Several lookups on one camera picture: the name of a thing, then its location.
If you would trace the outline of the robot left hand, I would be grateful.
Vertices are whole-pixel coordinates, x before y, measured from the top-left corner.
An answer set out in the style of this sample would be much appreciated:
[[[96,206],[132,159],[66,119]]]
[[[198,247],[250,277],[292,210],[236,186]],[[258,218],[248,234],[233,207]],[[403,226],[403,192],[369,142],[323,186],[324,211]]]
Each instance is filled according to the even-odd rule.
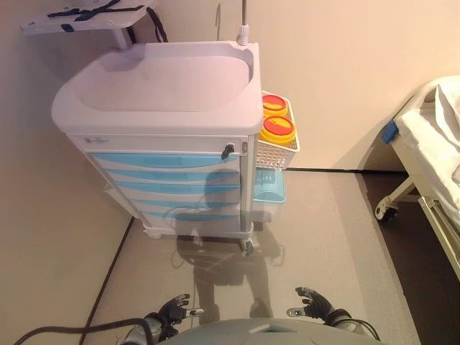
[[[175,325],[181,324],[186,318],[199,318],[206,313],[204,308],[186,308],[190,302],[189,294],[178,295],[167,301],[157,313],[162,324],[160,341],[167,340],[178,334]]]

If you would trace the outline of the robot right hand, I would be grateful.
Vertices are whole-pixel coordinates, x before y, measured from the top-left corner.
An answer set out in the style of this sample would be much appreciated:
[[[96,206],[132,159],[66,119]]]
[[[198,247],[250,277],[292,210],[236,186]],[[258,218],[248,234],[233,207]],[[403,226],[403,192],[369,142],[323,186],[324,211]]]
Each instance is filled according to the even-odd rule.
[[[288,317],[309,317],[330,324],[330,315],[335,308],[322,294],[309,287],[297,287],[295,291],[302,298],[303,306],[288,308],[286,310]]]

